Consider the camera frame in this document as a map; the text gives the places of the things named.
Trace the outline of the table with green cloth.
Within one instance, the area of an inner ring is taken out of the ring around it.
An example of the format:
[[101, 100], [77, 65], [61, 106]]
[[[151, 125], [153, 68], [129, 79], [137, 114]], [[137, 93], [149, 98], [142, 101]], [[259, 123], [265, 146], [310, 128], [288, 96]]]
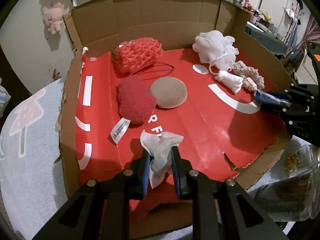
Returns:
[[251, 22], [246, 23], [245, 33], [250, 35], [274, 55], [286, 55], [288, 47], [273, 35], [264, 32]]

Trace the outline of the white mesh bath pouf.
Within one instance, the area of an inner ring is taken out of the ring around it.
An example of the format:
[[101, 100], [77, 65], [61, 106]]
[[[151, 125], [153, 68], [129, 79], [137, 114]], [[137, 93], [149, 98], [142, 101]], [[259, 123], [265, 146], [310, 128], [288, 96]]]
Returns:
[[233, 46], [234, 42], [234, 37], [223, 36], [220, 31], [212, 30], [197, 35], [192, 48], [198, 53], [200, 62], [209, 65], [210, 74], [217, 75], [212, 71], [212, 67], [227, 72], [233, 69], [236, 56], [239, 54], [238, 48]]

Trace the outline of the large jar with green leaves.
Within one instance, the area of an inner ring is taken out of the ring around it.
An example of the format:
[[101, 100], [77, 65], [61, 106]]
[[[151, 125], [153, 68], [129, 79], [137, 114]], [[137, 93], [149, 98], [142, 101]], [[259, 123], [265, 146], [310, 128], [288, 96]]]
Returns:
[[291, 178], [261, 186], [254, 200], [277, 222], [298, 222], [319, 215], [319, 165]]

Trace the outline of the beige crochet scrunchie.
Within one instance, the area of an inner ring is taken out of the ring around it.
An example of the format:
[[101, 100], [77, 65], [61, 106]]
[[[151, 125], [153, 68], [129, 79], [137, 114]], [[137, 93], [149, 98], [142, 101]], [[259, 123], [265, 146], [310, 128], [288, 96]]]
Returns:
[[249, 92], [262, 90], [265, 87], [264, 78], [258, 69], [245, 65], [242, 61], [233, 64], [233, 73], [243, 78], [242, 87]]

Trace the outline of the white sock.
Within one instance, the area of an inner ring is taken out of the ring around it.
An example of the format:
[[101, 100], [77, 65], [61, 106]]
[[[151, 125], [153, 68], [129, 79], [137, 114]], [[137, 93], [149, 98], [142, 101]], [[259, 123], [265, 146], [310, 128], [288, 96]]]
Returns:
[[216, 81], [223, 83], [233, 94], [237, 94], [243, 85], [244, 79], [240, 76], [231, 74], [227, 71], [220, 70], [214, 77]]

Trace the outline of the small jar with yellow capsules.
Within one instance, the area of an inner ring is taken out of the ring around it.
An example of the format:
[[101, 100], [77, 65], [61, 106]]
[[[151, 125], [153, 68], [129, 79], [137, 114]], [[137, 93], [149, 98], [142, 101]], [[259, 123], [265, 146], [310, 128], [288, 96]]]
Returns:
[[290, 178], [319, 166], [319, 147], [304, 145], [284, 160], [285, 174]]

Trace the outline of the pink curtain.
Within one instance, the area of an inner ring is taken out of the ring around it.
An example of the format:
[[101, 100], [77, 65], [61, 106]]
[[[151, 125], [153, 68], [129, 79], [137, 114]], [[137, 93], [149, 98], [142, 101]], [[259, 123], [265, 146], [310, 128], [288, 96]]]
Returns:
[[283, 67], [287, 72], [298, 69], [305, 56], [305, 50], [309, 43], [319, 45], [319, 25], [312, 15], [309, 18], [303, 38], [282, 61]]

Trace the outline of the red handled stick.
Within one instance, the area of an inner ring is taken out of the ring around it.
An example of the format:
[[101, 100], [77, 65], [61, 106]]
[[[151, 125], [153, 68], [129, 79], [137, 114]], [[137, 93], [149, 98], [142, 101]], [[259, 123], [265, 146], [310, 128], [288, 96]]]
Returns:
[[78, 6], [77, 0], [71, 0], [71, 2], [74, 8]]

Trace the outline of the blue fluffy table blanket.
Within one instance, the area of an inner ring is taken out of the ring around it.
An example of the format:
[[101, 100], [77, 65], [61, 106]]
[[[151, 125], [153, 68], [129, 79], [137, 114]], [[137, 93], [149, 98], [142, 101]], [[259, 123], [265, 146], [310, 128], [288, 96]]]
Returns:
[[13, 231], [32, 239], [67, 201], [56, 123], [62, 77], [22, 101], [1, 131], [1, 193]]

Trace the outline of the white gauze cloth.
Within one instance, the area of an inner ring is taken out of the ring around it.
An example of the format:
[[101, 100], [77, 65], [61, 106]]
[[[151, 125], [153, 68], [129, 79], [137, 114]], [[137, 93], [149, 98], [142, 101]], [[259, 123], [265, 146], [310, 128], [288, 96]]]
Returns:
[[160, 185], [167, 172], [171, 170], [171, 149], [174, 146], [179, 146], [183, 139], [184, 136], [170, 132], [155, 135], [147, 133], [145, 130], [142, 131], [140, 143], [151, 156], [149, 181], [152, 189]]

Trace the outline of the beige round powder puff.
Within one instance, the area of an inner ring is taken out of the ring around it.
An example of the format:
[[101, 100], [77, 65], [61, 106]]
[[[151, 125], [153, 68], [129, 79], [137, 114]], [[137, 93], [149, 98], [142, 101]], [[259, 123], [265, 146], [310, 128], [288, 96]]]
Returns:
[[149, 91], [155, 97], [156, 105], [165, 109], [176, 108], [182, 105], [188, 96], [184, 82], [170, 76], [161, 77], [154, 81]]

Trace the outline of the white wardrobe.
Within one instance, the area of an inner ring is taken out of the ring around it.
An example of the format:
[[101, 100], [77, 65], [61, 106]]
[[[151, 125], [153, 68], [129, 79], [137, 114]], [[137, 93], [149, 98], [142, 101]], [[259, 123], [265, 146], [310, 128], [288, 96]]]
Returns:
[[288, 15], [286, 9], [296, 11], [297, 8], [297, 0], [262, 0], [260, 12], [266, 12], [275, 26], [288, 27], [292, 18]]

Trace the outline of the red cardboard box tray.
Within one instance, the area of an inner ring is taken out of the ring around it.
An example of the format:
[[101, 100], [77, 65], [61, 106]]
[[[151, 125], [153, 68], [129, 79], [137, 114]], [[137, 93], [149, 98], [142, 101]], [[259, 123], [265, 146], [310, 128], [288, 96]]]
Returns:
[[222, 0], [93, 0], [63, 22], [74, 59], [63, 88], [59, 143], [66, 194], [126, 171], [151, 147], [148, 193], [130, 202], [130, 235], [191, 224], [174, 193], [169, 147], [210, 179], [254, 185], [290, 140], [232, 72], [271, 91], [291, 78], [245, 32], [248, 12]]

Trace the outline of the pink plush on wall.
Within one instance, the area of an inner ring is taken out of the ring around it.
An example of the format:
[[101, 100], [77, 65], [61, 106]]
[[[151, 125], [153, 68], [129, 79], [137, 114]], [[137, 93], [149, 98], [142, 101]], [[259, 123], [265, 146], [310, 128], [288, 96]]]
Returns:
[[43, 23], [52, 35], [59, 33], [63, 24], [63, 4], [57, 2], [56, 5], [45, 12]]

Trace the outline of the blue tissue pack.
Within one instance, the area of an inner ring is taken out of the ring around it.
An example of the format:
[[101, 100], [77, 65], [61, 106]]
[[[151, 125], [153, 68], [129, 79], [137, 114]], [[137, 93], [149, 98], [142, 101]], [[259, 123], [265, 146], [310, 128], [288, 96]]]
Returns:
[[274, 96], [271, 94], [264, 92], [262, 90], [257, 90], [254, 95], [254, 100], [259, 103], [274, 103]]

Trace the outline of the red heart plush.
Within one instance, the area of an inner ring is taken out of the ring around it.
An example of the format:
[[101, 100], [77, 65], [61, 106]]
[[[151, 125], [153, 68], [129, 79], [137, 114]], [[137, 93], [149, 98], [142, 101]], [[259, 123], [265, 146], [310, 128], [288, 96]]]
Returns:
[[148, 121], [156, 108], [156, 99], [138, 76], [121, 79], [117, 85], [118, 112], [133, 124]]

